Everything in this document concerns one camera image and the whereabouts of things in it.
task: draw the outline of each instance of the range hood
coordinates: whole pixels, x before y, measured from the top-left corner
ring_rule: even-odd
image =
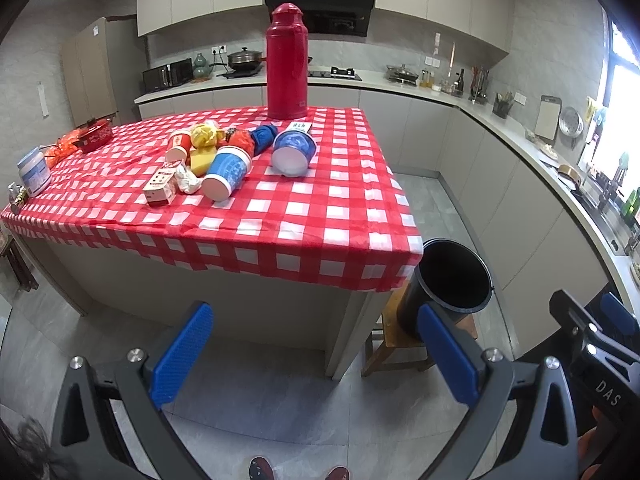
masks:
[[[271,14],[276,7],[292,3],[302,10],[310,34],[367,35],[375,0],[264,0]]]

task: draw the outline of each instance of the black bucket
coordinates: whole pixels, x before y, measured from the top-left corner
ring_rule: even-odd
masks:
[[[486,307],[494,286],[484,261],[471,249],[448,238],[434,238],[424,253],[398,306],[398,324],[407,334],[416,330],[418,309],[439,304],[453,323]]]

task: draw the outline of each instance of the red and white tablecloth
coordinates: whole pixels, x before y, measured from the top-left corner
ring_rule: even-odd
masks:
[[[304,178],[276,174],[269,149],[225,202],[198,192],[148,206],[142,188],[164,162],[168,134],[206,119],[222,127],[271,123],[265,108],[254,107],[116,127],[111,142],[60,162],[41,195],[17,216],[5,208],[2,219],[27,237],[116,247],[193,270],[378,291],[397,288],[412,272],[422,254],[420,233],[357,108],[308,109],[318,152]],[[274,124],[281,130],[289,123]]]

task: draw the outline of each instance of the microwave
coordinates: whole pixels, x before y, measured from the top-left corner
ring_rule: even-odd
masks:
[[[157,92],[173,86],[180,86],[193,79],[191,58],[158,66],[142,73],[145,92]]]

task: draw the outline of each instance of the red thermos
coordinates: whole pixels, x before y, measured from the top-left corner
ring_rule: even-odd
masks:
[[[306,66],[309,33],[302,11],[282,4],[267,29],[267,106],[271,119],[306,116]]]

